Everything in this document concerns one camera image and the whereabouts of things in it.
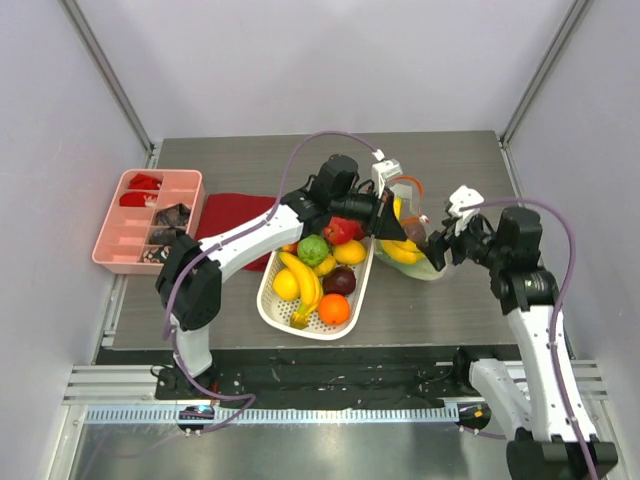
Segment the green white cabbage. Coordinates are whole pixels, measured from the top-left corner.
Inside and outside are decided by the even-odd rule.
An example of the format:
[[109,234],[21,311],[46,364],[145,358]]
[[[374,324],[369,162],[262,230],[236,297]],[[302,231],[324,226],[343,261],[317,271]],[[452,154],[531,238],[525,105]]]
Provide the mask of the green white cabbage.
[[383,262],[396,268],[404,275],[422,281],[436,281],[445,275],[446,269],[441,272],[435,270],[429,259],[425,258],[414,265],[404,265],[393,261],[381,248],[381,240],[376,241],[376,255]]

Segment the dark purple fig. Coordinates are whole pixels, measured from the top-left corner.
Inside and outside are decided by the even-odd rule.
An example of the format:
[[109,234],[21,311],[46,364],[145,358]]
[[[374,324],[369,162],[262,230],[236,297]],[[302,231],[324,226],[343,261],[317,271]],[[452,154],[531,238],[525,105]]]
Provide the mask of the dark purple fig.
[[415,244],[423,243],[428,237],[425,225],[419,220],[405,222],[403,229],[407,239]]

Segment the yellow banana bunch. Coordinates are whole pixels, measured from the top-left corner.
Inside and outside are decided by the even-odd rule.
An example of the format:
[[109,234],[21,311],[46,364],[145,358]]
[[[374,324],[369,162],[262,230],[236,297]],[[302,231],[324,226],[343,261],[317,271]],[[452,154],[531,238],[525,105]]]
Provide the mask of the yellow banana bunch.
[[[402,219],[401,218],[402,208],[403,208],[402,199],[399,197],[396,197],[394,200],[394,210],[402,226],[407,221],[419,220],[420,222],[422,222],[419,217],[410,217],[410,218]],[[414,265],[425,258],[425,255],[421,252],[418,246],[408,239],[404,241],[381,240],[380,245],[382,250],[393,261],[398,262],[400,264]]]

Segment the clear zip top bag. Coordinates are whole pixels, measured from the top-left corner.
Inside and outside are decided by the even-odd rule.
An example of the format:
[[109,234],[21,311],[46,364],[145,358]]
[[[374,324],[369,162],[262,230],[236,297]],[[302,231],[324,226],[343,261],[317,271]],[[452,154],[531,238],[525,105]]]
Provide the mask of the clear zip top bag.
[[448,275],[447,267],[438,271],[419,250],[434,231],[429,218],[421,212],[424,189],[419,180],[409,175],[391,179],[387,187],[394,194],[394,212],[407,236],[404,241],[377,240],[376,258],[412,279],[433,282]]

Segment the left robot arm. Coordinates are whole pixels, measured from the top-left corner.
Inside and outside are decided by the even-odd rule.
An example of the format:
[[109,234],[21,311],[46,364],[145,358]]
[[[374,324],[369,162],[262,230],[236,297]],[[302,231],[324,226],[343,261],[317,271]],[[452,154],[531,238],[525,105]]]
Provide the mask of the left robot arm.
[[405,239],[386,185],[401,173],[398,161],[379,160],[372,167],[372,189],[361,192],[357,162],[335,154],[267,212],[201,241],[187,234],[173,241],[156,289],[166,310],[164,333],[182,369],[177,383],[187,396],[200,399],[212,389],[209,325],[220,311],[223,284],[259,257],[321,233],[334,217],[360,222],[369,236]]

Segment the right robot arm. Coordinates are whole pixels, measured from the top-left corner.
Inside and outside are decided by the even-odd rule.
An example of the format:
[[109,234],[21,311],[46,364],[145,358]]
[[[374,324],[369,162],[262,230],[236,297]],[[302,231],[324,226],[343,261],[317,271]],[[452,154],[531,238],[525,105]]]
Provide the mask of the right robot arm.
[[528,390],[522,392],[505,364],[461,354],[451,380],[465,395],[480,393],[508,440],[506,459],[514,479],[603,479],[617,465],[614,443],[592,423],[574,377],[562,331],[568,284],[541,263],[543,228],[531,207],[503,202],[497,227],[480,204],[449,205],[440,231],[424,251],[442,270],[465,260],[486,268],[490,288],[512,330]]

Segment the yellow lemon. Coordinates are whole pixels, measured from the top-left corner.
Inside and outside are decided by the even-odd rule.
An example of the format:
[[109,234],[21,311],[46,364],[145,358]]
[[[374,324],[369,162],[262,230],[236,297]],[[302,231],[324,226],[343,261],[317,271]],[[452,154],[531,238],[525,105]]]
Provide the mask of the yellow lemon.
[[300,296],[300,288],[295,276],[288,268],[283,268],[272,281],[273,291],[284,301],[294,301]]
[[357,240],[349,240],[333,247],[333,256],[339,264],[357,265],[367,257],[367,248]]

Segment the red apple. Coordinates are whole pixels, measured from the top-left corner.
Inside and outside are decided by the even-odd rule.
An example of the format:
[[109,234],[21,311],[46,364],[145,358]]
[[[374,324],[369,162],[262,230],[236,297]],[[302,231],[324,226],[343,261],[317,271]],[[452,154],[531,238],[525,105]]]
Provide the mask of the red apple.
[[325,240],[331,245],[341,245],[354,239],[360,225],[357,221],[332,217],[323,229]]

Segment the small yellow banana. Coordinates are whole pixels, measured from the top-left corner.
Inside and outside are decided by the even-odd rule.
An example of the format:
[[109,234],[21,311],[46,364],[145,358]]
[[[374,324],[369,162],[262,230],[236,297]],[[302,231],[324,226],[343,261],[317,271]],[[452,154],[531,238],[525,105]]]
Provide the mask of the small yellow banana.
[[337,266],[335,257],[329,254],[319,265],[313,268],[314,273],[318,277],[324,277],[331,273]]

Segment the white perforated fruit basket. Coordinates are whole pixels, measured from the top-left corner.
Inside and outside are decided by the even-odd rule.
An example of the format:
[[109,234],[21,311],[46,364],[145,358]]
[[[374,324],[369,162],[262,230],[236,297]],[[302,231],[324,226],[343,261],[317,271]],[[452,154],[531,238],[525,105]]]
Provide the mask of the white perforated fruit basket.
[[272,281],[284,267],[276,252],[272,252],[270,255],[257,294],[257,308],[264,322],[282,332],[314,341],[338,340],[350,333],[358,321],[368,285],[374,252],[374,246],[370,238],[364,238],[361,243],[366,248],[367,256],[361,263],[351,266],[356,278],[356,289],[347,296],[350,316],[345,322],[330,326],[320,319],[317,312],[314,312],[310,316],[308,326],[305,329],[296,329],[290,326],[290,317],[298,309],[300,300],[284,301],[273,290]]

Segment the red folded cloth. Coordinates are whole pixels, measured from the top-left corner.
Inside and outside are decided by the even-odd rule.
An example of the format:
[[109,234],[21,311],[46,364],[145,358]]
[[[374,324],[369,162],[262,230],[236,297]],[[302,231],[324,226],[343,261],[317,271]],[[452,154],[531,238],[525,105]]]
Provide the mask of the red folded cloth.
[[204,203],[196,240],[222,234],[267,212],[275,198],[240,193],[209,195]]

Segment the dark wrapped items in tray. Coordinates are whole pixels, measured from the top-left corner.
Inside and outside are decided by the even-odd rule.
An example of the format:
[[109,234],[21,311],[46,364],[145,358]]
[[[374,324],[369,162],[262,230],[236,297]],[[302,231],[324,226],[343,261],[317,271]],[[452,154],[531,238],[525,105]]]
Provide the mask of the dark wrapped items in tray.
[[159,210],[149,230],[140,260],[145,264],[163,264],[169,256],[171,244],[186,233],[191,209],[183,203]]

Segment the pink compartment tray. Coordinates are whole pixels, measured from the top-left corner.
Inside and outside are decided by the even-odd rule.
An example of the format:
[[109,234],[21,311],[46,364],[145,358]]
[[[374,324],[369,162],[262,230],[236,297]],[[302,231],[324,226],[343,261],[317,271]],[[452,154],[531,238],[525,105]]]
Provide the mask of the pink compartment tray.
[[[154,207],[121,207],[119,198],[130,179],[144,173],[162,180]],[[157,275],[162,264],[145,264],[140,260],[156,213],[174,204],[191,209],[186,234],[194,235],[205,199],[203,176],[197,170],[131,169],[122,174],[105,220],[96,240],[92,260],[115,274]]]

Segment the red items in tray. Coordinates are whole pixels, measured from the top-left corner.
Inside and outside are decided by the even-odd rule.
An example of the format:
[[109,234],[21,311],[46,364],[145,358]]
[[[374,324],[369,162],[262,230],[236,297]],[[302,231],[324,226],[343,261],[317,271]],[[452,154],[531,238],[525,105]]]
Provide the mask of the red items in tray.
[[121,207],[154,207],[162,180],[144,173],[133,176],[124,193],[119,198]]

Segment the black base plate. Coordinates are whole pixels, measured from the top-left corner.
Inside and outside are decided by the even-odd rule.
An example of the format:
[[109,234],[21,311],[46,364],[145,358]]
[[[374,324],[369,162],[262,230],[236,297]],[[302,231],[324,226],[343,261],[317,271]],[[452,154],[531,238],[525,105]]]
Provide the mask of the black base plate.
[[247,394],[255,409],[402,410],[440,408],[445,399],[472,397],[460,362],[517,361],[514,345],[318,347],[228,349],[191,385],[169,351],[103,349],[101,366],[145,365],[159,400],[203,398],[208,389],[222,406],[239,407]]

